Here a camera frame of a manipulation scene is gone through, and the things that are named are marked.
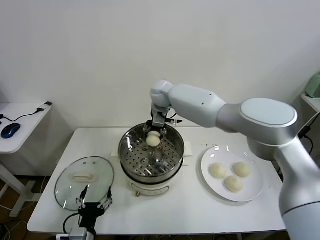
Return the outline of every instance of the white side table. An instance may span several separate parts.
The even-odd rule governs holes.
[[[317,113],[320,112],[320,98],[308,97],[305,94],[301,94],[301,98]]]
[[[22,115],[34,113],[42,104],[43,103],[0,103],[0,114],[10,119],[16,119]],[[17,152],[50,109],[51,107],[48,107],[46,110],[38,112],[35,115],[22,117],[16,121],[16,123],[21,124],[21,128],[11,138],[4,139],[0,137],[0,154],[13,154]],[[0,132],[4,127],[12,123],[5,118],[0,119],[0,121],[2,122]],[[0,198],[9,186],[20,194],[18,201],[10,212],[10,217],[17,217],[25,202],[39,201],[41,194],[31,192],[31,189],[36,183],[35,181],[29,181],[25,186],[1,164],[0,179],[6,183],[0,191]]]

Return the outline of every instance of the table leg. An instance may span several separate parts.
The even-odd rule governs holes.
[[[7,191],[9,185],[6,183],[3,188],[0,191],[0,199],[2,198],[2,196],[5,194],[5,192]]]
[[[32,197],[33,193],[23,185],[15,176],[0,164],[0,179],[13,188],[17,193],[25,197]]]
[[[242,234],[241,234],[241,233],[237,233],[237,234],[236,234],[236,239],[237,239],[237,240],[244,240],[244,239],[242,238]]]
[[[16,201],[12,211],[10,212],[10,217],[18,217],[20,211],[22,210],[26,202],[38,202],[41,193],[32,193],[31,190],[34,187],[36,181],[29,181],[26,186],[23,185],[15,176],[13,176],[4,166],[0,164],[0,179],[6,184],[0,191],[0,198],[4,195],[8,186],[13,188],[17,193],[20,194],[18,201]]]

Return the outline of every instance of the white plate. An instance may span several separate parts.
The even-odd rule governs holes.
[[[202,157],[201,171],[206,183],[217,194],[234,202],[248,202],[256,197],[262,191],[264,179],[257,163],[250,158],[250,153],[245,152],[233,146],[215,146],[210,148]],[[236,163],[245,162],[251,168],[251,174],[248,177],[239,177],[235,174],[233,166]],[[210,166],[215,163],[222,163],[226,168],[226,177],[217,179],[210,173]],[[237,176],[243,181],[243,189],[234,193],[227,189],[225,179],[229,176]]]

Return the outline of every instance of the glass lid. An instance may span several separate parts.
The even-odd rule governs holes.
[[[100,202],[115,179],[111,163],[100,156],[81,158],[67,167],[58,178],[54,195],[58,204],[67,210],[77,211],[76,198],[88,186],[85,203]]]

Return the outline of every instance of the white table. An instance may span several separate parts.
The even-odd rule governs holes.
[[[175,176],[174,186],[164,195],[136,197],[122,171],[120,160],[111,153],[128,128],[79,128],[38,202],[27,228],[31,232],[61,233],[63,222],[73,212],[61,208],[55,199],[55,184],[62,171],[76,160],[101,156],[110,160],[115,179],[113,204],[98,218],[98,235],[183,235],[281,231],[278,198],[282,182],[271,162],[256,158],[263,172],[264,186],[258,198],[247,203],[220,198],[203,181],[199,171],[205,149],[213,145],[237,145],[248,151],[246,138],[219,129],[179,127],[185,141],[191,142],[193,156],[185,159]],[[66,230],[77,224],[71,218]]]
[[[0,114],[14,120],[22,115],[34,113],[37,108],[43,104],[44,103],[1,103]],[[4,139],[0,137],[0,154],[13,154],[17,152],[50,109],[51,107],[48,107],[42,112],[38,112],[32,116],[22,117],[16,121],[16,123],[21,124],[21,128],[11,138]],[[0,119],[0,121],[2,122],[0,125],[0,133],[4,127],[12,124],[11,121],[5,118]],[[36,183],[35,181],[29,181],[25,186],[1,164],[0,179],[6,183],[0,191],[0,198],[4,195],[9,186],[20,194],[18,201],[10,212],[10,217],[17,217],[25,202],[37,202],[41,196],[39,193],[31,192],[31,189]]]
[[[308,97],[305,94],[301,94],[301,98],[317,113],[320,112],[320,98]]]

